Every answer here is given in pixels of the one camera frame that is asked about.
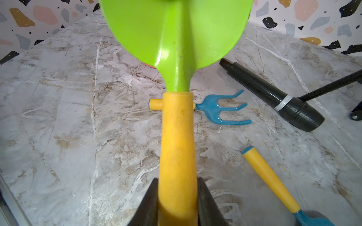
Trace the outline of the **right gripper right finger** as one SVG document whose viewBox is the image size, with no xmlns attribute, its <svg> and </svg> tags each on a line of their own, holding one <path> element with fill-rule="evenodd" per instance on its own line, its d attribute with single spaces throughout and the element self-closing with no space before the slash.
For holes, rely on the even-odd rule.
<svg viewBox="0 0 362 226">
<path fill-rule="evenodd" d="M 203 178 L 198 177 L 199 226 L 228 226 Z"/>
</svg>

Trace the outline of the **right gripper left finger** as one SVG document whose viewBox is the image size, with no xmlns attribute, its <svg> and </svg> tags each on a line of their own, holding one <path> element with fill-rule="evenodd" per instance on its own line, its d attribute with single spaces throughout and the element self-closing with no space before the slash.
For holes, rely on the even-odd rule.
<svg viewBox="0 0 362 226">
<path fill-rule="evenodd" d="M 154 178 L 127 226 L 157 226 L 158 179 Z"/>
</svg>

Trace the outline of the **green trowel yellow handle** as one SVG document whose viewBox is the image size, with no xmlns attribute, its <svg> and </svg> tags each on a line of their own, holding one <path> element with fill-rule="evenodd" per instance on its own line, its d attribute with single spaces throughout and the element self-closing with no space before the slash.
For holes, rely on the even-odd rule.
<svg viewBox="0 0 362 226">
<path fill-rule="evenodd" d="M 165 84 L 158 180 L 160 226 L 196 226 L 194 73 L 223 58 L 247 25 L 252 1 L 100 1 L 118 42 Z"/>
</svg>

